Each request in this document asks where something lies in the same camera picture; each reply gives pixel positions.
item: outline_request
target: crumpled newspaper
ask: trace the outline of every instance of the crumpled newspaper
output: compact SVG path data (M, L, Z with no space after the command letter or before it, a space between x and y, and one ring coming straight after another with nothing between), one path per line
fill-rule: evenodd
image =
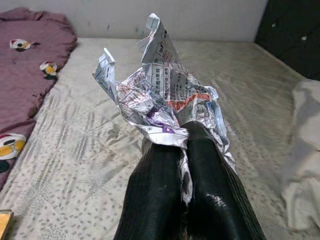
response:
M144 51L142 68L125 81L116 81L116 62L105 48L93 76L118 106L123 118L146 138L155 144L181 148L181 197L188 204L193 194L186 151L189 134L180 126L190 121L202 123L234 171L235 161L228 152L229 141L217 91L202 86L181 65L167 30L154 13L148 17L146 26L151 32L138 43Z

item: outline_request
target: white bed sheet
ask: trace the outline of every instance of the white bed sheet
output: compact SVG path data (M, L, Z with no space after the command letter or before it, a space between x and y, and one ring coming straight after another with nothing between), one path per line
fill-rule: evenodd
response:
M124 80L140 67L134 39L80 38L36 115L37 124L0 193L15 217L9 240L112 240L142 134L128 125L91 72L107 47ZM253 43L175 42L182 63L212 85L231 152L269 240L316 240L290 232L281 199L293 101L302 79Z

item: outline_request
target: bed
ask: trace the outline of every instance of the bed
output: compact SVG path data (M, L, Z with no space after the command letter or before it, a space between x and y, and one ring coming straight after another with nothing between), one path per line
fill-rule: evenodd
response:
M141 64L136 39L79 38L44 99L3 190L12 209L9 240L112 240L142 134L93 79L107 47L116 78ZM181 61L219 93L230 151L269 240L316 240L319 230L287 229L280 172L289 150L292 89L303 77L254 43L174 42Z

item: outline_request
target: purple blanket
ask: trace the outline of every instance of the purple blanket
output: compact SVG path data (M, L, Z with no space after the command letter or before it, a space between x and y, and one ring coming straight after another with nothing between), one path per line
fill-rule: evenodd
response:
M77 37L64 15L26 8L0 13L0 32L1 189Z

